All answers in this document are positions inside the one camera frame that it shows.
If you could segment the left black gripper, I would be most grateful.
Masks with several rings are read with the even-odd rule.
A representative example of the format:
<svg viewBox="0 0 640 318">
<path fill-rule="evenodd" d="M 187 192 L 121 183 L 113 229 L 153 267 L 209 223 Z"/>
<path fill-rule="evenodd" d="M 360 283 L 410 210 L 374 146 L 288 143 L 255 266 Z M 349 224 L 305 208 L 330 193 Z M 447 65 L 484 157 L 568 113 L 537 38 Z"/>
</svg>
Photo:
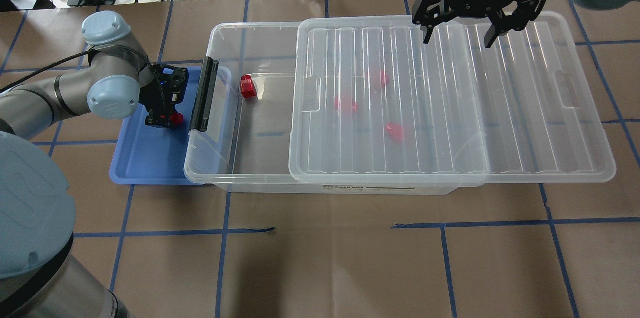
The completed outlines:
<svg viewBox="0 0 640 318">
<path fill-rule="evenodd" d="M 147 112 L 144 124 L 153 128 L 179 128 L 171 125 L 169 117 L 180 113 L 176 106 L 185 100 L 190 76 L 188 69 L 156 63 L 151 65 L 150 72 L 151 83 L 142 87 L 140 94 L 140 104 Z"/>
</svg>

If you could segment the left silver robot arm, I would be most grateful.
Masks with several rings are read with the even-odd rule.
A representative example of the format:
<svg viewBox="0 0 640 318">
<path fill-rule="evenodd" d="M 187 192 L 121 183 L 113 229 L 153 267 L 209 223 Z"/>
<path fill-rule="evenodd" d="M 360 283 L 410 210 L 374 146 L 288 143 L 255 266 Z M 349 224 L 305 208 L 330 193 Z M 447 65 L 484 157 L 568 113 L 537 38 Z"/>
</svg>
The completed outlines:
<svg viewBox="0 0 640 318">
<path fill-rule="evenodd" d="M 81 24 L 83 69 L 35 79 L 53 62 L 1 90 L 1 316 L 132 318 L 133 312 L 74 254 L 77 202 L 66 172 L 34 138 L 86 115 L 121 121 L 146 111 L 149 127 L 173 130 L 183 117 L 190 72 L 154 62 L 118 12 Z"/>
</svg>

